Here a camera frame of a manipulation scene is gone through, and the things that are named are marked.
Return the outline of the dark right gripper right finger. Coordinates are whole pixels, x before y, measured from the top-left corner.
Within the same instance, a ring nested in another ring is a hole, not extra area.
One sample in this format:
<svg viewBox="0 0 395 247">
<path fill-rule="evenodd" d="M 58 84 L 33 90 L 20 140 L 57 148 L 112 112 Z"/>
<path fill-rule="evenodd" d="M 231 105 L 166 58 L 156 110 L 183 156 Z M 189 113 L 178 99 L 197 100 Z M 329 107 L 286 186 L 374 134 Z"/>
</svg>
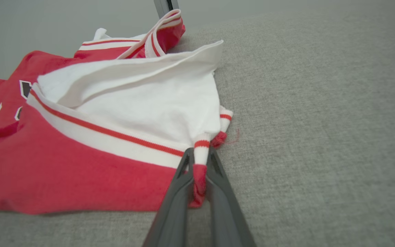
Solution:
<svg viewBox="0 0 395 247">
<path fill-rule="evenodd" d="M 206 185 L 206 195 L 211 205 L 212 245 L 255 247 L 254 238 L 214 147 L 210 147 L 207 157 Z"/>
</svg>

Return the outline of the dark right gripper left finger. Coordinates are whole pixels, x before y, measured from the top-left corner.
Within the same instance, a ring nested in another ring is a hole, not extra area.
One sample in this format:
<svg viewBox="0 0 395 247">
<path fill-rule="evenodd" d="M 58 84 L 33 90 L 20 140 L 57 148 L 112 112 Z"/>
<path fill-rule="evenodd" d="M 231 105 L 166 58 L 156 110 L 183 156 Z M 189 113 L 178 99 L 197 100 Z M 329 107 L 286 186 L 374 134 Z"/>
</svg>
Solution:
<svg viewBox="0 0 395 247">
<path fill-rule="evenodd" d="M 193 148 L 185 150 L 158 213 L 143 243 L 144 247 L 184 247 L 188 204 L 193 200 Z"/>
</svg>

